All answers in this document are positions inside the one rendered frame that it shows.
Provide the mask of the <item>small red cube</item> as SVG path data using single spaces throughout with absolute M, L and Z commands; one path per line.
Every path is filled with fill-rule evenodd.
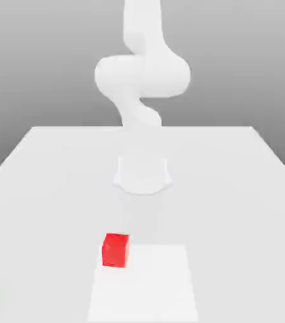
M 108 267 L 126 267 L 129 254 L 129 235 L 107 233 L 102 245 L 102 264 Z

